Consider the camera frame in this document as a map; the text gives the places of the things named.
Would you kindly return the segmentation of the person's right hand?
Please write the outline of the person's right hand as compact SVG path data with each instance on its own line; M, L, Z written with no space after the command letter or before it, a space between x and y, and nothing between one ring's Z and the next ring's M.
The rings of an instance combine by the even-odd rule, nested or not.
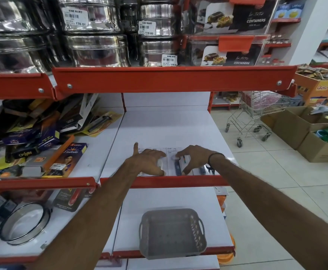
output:
M176 156L181 157L184 155L190 155L191 161L189 162L188 166L184 168L183 173L184 175L188 175L188 173L194 169L194 168L200 168L201 166L204 166L208 163L208 157L211 153L214 153L216 151L212 151L209 149L206 149L204 147L201 147L199 145L189 145L185 149L179 151Z

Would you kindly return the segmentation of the person's left hand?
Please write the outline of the person's left hand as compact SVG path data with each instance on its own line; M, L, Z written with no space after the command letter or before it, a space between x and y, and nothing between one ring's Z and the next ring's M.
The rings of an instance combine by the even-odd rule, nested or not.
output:
M158 166L158 161L166 157L161 150L145 149L137 156L131 156L124 161L125 167L129 172L138 176L145 173L151 176L164 176L165 171Z

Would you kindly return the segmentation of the blister packet with blue tool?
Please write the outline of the blister packet with blue tool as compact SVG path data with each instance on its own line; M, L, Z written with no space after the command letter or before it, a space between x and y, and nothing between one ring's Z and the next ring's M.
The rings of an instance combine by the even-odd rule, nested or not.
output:
M191 161L190 155L184 155L177 157L176 154L183 150L183 148L169 147L164 151L166 152L166 167L168 168L168 176L182 176L183 169L188 166ZM189 173L188 176L204 176L210 175L210 172L206 166L201 166L200 168L194 168Z

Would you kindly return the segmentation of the person's right forearm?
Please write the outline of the person's right forearm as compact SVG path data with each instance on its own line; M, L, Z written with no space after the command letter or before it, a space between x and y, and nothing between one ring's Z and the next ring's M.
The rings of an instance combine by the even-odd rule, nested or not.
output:
M230 160L214 162L266 231L305 269L328 270L328 223Z

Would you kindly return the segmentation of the person's left forearm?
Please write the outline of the person's left forearm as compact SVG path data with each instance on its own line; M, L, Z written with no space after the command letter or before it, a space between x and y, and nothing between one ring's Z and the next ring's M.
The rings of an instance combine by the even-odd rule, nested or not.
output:
M135 164L124 162L27 270L94 270L139 172Z

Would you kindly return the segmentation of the black wrist band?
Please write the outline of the black wrist band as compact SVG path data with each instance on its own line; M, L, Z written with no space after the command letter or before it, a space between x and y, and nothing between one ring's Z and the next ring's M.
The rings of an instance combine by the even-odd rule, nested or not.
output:
M227 160L227 158L224 156L224 154L219 152L211 153L208 157L208 163L206 165L209 172L211 172L212 175L216 174L216 166L213 166L213 161L216 162L216 160L219 160L219 163L222 163L224 160Z

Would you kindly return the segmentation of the grey plastic basket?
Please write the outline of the grey plastic basket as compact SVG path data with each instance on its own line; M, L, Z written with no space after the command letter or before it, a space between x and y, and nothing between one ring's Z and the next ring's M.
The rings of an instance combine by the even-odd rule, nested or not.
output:
M198 256L207 249L203 221L190 208L147 211L139 225L139 251L149 260Z

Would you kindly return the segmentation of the red and white shelf rack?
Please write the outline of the red and white shelf rack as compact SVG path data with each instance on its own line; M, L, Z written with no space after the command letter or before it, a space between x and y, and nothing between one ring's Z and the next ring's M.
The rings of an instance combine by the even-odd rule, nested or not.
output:
M81 93L214 92L270 90L294 95L298 66L54 67L44 73L0 73L0 99L62 100Z

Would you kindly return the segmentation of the metal shopping trolley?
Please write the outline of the metal shopping trolley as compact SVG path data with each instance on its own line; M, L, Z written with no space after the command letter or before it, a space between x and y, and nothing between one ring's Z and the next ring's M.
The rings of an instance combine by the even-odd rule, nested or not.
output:
M238 130L236 145L243 147L243 140L259 137L265 142L272 135L268 124L262 122L266 115L284 111L290 104L290 97L271 91L245 91L239 93L239 109L227 120L225 132L231 126Z

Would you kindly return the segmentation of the pile of kitchen tool packets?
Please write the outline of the pile of kitchen tool packets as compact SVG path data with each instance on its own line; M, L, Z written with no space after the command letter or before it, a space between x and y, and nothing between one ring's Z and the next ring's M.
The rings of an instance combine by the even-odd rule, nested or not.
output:
M124 115L121 93L5 100L0 106L0 181L99 181Z

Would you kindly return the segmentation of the orange plastic bowl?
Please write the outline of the orange plastic bowl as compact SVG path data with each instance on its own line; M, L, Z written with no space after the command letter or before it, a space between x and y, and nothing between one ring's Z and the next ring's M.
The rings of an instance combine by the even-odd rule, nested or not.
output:
M234 245L234 251L231 252L231 253L228 253L228 254L218 254L218 255L216 255L220 267L229 264L234 259L235 255L236 255L235 254L236 243L235 243L234 237L232 236L231 233L230 233L230 237L231 237L232 243Z

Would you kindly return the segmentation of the large brown cardboard box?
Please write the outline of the large brown cardboard box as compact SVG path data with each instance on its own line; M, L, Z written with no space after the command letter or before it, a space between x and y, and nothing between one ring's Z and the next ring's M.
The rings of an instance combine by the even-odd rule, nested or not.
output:
M261 122L273 133L297 150L309 132L328 127L323 113L311 114L312 107L287 107L283 111L261 117Z

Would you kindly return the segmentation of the stack of steel round tins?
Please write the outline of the stack of steel round tins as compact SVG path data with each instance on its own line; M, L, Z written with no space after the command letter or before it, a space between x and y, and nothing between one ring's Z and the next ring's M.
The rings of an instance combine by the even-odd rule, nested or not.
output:
M130 67L136 5L179 0L0 0L0 73L53 67Z

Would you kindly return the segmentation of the round steel sieve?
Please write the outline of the round steel sieve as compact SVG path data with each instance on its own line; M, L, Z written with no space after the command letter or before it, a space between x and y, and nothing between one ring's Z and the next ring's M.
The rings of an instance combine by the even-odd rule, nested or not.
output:
M41 203L27 203L12 212L0 227L0 240L8 245L26 244L44 231L52 209Z

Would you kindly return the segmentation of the small brown cardboard box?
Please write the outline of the small brown cardboard box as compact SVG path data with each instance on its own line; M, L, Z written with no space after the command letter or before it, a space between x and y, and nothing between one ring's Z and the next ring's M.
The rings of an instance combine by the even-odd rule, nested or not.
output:
M310 163L328 163L328 142L309 132L297 151Z

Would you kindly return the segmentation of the background red shelf rack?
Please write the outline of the background red shelf rack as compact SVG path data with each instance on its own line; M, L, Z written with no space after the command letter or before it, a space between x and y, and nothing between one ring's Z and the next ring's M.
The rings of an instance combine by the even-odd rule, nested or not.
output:
M328 31L328 0L281 0L265 52L281 65L310 64Z

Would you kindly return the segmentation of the orange printed cardboard box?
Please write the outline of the orange printed cardboard box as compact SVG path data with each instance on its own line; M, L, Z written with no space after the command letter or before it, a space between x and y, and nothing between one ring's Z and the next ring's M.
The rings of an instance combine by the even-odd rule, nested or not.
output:
M294 75L297 94L305 106L328 106L328 69L299 66Z

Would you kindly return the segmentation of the packet with red handled tool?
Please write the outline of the packet with red handled tool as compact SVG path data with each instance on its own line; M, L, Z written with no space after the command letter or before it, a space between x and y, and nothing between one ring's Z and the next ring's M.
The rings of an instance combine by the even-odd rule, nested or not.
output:
M61 189L53 200L53 207L75 212L84 198L90 198L95 188Z

